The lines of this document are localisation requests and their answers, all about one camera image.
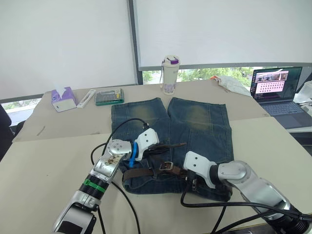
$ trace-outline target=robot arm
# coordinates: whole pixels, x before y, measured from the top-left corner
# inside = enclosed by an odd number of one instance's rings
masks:
[[[186,154],[183,167],[205,179],[210,188],[218,184],[237,188],[247,202],[261,203],[282,210],[298,211],[289,200],[269,181],[259,178],[252,168],[243,161],[216,164],[192,151]],[[257,213],[267,209],[253,207]],[[312,234],[312,223],[295,220],[281,213],[263,217],[277,233]]]
[[[94,164],[85,181],[75,192],[53,225],[53,232],[90,234],[96,223],[92,212],[98,210],[105,190],[112,182],[120,161],[142,160],[149,147],[158,144],[157,133],[149,128],[133,142],[119,139],[108,143],[107,149]]]

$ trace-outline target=belt buckle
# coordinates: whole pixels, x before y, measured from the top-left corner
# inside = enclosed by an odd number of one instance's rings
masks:
[[[174,167],[173,162],[164,162],[160,165],[159,170],[160,171],[170,171],[170,170],[172,170],[173,167]]]

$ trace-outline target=white tabletop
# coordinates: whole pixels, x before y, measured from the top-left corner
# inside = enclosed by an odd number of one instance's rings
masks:
[[[301,212],[311,213],[312,157],[273,117],[235,120],[230,125],[235,159],[251,165],[258,176],[272,182]],[[50,233],[55,219],[92,167],[91,150],[107,137],[108,134],[13,143],[0,163],[1,234]],[[114,181],[120,184],[120,172]],[[137,211],[143,234],[207,233],[221,210],[182,207],[181,194],[127,195]],[[235,189],[231,201],[242,201]],[[186,202],[207,200],[187,194]],[[101,210],[108,234],[137,233],[133,213],[114,186],[106,191]],[[229,207],[220,227],[254,214],[252,208]],[[93,233],[102,233],[99,221]]]
[[[172,97],[188,100],[226,104],[229,120],[268,117],[269,114],[252,98],[226,91],[215,80],[180,82],[173,96],[162,93],[158,84],[122,87],[125,102],[161,98],[165,108]],[[80,101],[88,89],[74,90]],[[78,137],[111,132],[111,105],[95,106],[94,97],[83,109],[72,109],[57,113],[51,105],[51,92],[44,94],[33,114],[27,119],[14,142],[49,139],[58,137]]]

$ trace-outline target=cable connector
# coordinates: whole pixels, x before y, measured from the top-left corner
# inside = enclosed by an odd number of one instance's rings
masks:
[[[193,184],[193,181],[197,178],[197,175],[195,172],[191,171],[191,170],[187,170],[187,176],[186,176],[186,180],[188,184]]]
[[[147,130],[147,129],[149,129],[149,128],[150,128],[150,126],[149,126],[148,123],[143,123],[143,130],[144,130],[144,131]]]

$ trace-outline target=green foliage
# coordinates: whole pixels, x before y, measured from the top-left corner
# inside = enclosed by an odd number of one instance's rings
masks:
[[[239,80],[243,85],[250,86],[251,80],[248,75],[253,74],[253,67],[222,67],[222,68],[203,68],[203,69],[190,69],[181,70],[178,77],[182,81],[210,79],[213,76],[231,76]]]
[[[4,103],[3,108],[5,110],[10,110],[22,106],[28,106],[28,105],[33,105],[38,103],[38,99],[30,99],[30,100],[23,100],[23,101],[13,101],[9,103]]]
[[[144,82],[149,82],[153,79],[152,74],[154,73],[154,71],[144,71],[143,72],[143,81]]]
[[[143,73],[143,83],[149,82],[153,79],[154,74],[159,74],[160,71],[144,71]]]

